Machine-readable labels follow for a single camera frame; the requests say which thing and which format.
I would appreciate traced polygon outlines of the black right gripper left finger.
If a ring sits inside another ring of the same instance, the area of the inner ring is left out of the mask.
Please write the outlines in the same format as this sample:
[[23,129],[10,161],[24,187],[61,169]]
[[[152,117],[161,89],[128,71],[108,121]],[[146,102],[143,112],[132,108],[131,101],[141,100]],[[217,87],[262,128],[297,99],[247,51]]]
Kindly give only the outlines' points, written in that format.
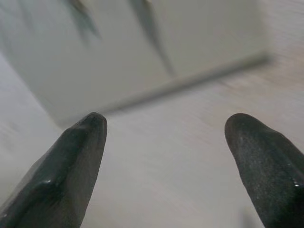
[[107,136],[107,121],[90,113],[66,129],[0,206],[0,228],[80,228]]

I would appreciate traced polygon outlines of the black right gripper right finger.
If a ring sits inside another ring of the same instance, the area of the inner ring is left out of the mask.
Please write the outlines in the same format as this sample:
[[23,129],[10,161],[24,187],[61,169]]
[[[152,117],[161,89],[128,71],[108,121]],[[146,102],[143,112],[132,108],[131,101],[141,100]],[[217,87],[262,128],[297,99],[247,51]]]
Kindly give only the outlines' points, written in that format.
[[248,114],[225,123],[240,178],[265,228],[304,228],[304,154]]

